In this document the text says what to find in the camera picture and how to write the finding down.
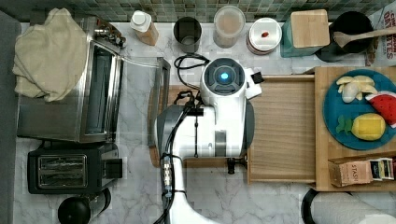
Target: lid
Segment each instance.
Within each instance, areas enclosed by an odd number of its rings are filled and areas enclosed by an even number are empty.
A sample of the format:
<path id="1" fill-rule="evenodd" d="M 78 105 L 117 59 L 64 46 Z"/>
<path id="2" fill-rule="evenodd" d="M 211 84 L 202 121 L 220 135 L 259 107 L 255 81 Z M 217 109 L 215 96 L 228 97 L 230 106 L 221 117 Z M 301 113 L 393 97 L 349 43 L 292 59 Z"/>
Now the lid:
<path id="1" fill-rule="evenodd" d="M 87 224 L 90 218 L 91 209 L 83 198 L 68 198 L 59 205 L 58 219 L 62 224 Z"/>
<path id="2" fill-rule="evenodd" d="M 282 38 L 282 29 L 277 21 L 271 18 L 261 18 L 250 27 L 248 38 L 254 49 L 272 50 Z"/>
<path id="3" fill-rule="evenodd" d="M 295 48 L 323 47 L 330 44 L 326 10 L 292 12 L 290 21 Z"/>
<path id="4" fill-rule="evenodd" d="M 237 7 L 222 7 L 215 15 L 215 28 L 220 35 L 234 37 L 241 33 L 245 26 L 245 15 Z"/>
<path id="5" fill-rule="evenodd" d="M 142 11 L 135 11 L 131 18 L 130 25 L 133 29 L 140 32 L 146 32 L 151 24 L 151 16 Z"/>

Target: black pot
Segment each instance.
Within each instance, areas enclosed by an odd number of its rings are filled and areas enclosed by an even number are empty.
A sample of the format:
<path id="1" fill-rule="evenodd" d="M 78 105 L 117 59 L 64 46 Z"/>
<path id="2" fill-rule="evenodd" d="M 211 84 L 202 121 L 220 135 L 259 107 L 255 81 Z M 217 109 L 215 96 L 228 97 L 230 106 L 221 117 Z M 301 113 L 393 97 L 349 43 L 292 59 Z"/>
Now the black pot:
<path id="1" fill-rule="evenodd" d="M 341 48 L 333 37 L 334 32 L 342 32 L 347 35 L 359 35 L 373 31 L 370 20 L 362 13 L 349 11 L 339 16 L 329 27 L 330 45 L 319 49 L 316 52 L 318 58 L 327 63 L 334 63 L 342 60 L 350 53 L 361 53 L 368 49 L 373 38 L 351 41 Z"/>

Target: black toaster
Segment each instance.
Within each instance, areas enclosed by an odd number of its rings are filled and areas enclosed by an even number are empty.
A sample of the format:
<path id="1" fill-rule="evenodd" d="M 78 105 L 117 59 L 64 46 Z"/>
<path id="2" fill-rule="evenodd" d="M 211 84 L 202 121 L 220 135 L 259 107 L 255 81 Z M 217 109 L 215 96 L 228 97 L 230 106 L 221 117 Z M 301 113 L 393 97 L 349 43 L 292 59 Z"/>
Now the black toaster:
<path id="1" fill-rule="evenodd" d="M 105 189 L 122 178 L 122 159 L 113 143 L 51 143 L 28 154 L 32 194 L 82 194 Z"/>

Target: tile backsplash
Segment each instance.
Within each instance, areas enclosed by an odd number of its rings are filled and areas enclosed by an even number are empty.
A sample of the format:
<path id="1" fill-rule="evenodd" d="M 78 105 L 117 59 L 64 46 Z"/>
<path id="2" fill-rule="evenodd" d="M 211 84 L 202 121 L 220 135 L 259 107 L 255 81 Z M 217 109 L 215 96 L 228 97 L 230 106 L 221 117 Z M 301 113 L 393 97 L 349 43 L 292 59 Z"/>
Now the tile backsplash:
<path id="1" fill-rule="evenodd" d="M 213 22 L 216 11 L 228 5 L 239 7 L 247 21 L 270 17 L 285 21 L 292 11 L 324 8 L 329 20 L 346 11 L 370 15 L 393 0 L 66 0 L 79 13 L 90 13 L 108 21 L 129 21 L 135 10 L 150 14 L 154 21 L 172 22 L 190 16 Z"/>

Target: white canister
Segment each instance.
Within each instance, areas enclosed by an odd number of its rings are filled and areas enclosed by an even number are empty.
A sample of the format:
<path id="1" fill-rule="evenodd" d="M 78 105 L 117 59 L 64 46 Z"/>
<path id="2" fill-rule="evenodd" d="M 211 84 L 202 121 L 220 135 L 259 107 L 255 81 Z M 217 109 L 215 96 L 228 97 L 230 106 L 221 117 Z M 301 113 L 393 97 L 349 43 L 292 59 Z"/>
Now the white canister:
<path id="1" fill-rule="evenodd" d="M 224 49 L 232 47 L 245 26 L 245 15 L 237 7 L 222 7 L 215 15 L 213 40 Z"/>
<path id="2" fill-rule="evenodd" d="M 271 18 L 256 20 L 247 32 L 247 48 L 254 54 L 273 51 L 282 39 L 279 23 Z"/>

